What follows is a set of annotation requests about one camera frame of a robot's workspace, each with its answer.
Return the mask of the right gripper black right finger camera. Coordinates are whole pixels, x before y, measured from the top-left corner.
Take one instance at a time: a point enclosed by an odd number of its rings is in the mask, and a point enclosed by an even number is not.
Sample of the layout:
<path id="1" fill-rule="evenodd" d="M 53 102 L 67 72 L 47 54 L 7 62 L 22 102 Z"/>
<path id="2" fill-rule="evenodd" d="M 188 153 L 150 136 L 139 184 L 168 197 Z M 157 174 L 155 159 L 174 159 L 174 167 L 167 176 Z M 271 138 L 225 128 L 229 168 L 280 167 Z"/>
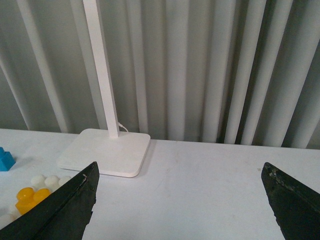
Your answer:
<path id="1" fill-rule="evenodd" d="M 320 194 L 265 162 L 261 180 L 276 222 L 286 240 L 320 238 Z"/>

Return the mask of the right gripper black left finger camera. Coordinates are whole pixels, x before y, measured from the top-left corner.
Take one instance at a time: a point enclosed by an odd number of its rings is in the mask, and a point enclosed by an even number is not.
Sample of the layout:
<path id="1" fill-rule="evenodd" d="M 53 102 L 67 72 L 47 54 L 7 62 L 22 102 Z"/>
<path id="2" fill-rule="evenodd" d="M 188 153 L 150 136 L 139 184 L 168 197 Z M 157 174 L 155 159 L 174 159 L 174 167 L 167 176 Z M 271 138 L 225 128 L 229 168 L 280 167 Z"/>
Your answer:
<path id="1" fill-rule="evenodd" d="M 99 182 L 92 162 L 54 193 L 0 231 L 2 240 L 80 240 L 89 224 Z"/>

